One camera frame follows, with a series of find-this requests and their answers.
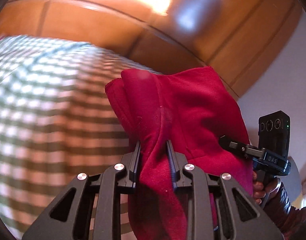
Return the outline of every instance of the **white wall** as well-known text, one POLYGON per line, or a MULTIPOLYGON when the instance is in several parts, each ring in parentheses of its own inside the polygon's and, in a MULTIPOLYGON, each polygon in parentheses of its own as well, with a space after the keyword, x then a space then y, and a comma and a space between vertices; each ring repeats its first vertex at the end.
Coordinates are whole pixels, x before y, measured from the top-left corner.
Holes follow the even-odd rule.
POLYGON ((250 139, 258 145, 258 118, 282 110, 290 116, 289 155, 306 177, 306 14, 264 75, 243 95, 240 106, 250 139))

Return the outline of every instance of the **red fabric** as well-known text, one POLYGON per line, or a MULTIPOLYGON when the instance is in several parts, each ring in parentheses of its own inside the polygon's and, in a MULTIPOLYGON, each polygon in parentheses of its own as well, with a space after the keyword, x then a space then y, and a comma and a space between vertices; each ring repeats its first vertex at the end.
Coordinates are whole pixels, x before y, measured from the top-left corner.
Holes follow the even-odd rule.
POLYGON ((129 196, 129 219, 138 240, 183 240, 184 207, 173 193, 165 142, 205 172, 229 172, 252 194, 252 162, 218 144, 221 135, 249 143, 235 100, 211 67, 174 75, 128 69, 106 86, 111 106, 130 143, 141 141, 141 175, 129 196))

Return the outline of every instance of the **checkered bedsheet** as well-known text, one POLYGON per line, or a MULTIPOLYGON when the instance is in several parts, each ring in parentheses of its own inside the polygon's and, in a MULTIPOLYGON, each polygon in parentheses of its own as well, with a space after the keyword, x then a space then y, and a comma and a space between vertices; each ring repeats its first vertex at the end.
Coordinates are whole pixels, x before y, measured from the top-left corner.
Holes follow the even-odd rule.
MULTIPOLYGON (((104 91, 127 68, 148 69, 87 42, 0 39, 0 217, 16 238, 75 175, 127 153, 104 91)), ((122 239, 135 239, 121 202, 122 239)))

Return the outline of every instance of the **dark round object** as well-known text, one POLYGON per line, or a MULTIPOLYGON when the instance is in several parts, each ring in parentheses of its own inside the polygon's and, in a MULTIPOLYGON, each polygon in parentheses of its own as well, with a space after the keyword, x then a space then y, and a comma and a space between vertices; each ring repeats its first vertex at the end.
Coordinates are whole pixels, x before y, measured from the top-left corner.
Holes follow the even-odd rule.
POLYGON ((259 130, 262 132, 265 129, 265 124, 262 122, 259 126, 259 130))
POLYGON ((269 120, 266 123, 266 130, 267 130, 267 132, 270 132, 272 129, 273 129, 273 122, 272 122, 272 120, 269 120))
POLYGON ((275 128, 276 128, 276 129, 279 129, 280 126, 281 126, 281 122, 280 122, 279 119, 277 119, 277 120, 275 121, 275 128))

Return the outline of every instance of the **checkered cloth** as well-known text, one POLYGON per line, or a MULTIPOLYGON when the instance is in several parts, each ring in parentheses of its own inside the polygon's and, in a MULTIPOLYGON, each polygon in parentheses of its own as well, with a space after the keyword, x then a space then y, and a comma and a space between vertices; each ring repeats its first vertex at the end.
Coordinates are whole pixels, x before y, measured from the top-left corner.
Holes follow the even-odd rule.
MULTIPOLYGON (((128 152, 104 91, 127 68, 150 70, 87 42, 0 39, 0 217, 16 238, 75 175, 128 152)), ((121 199, 122 239, 135 239, 121 199)))

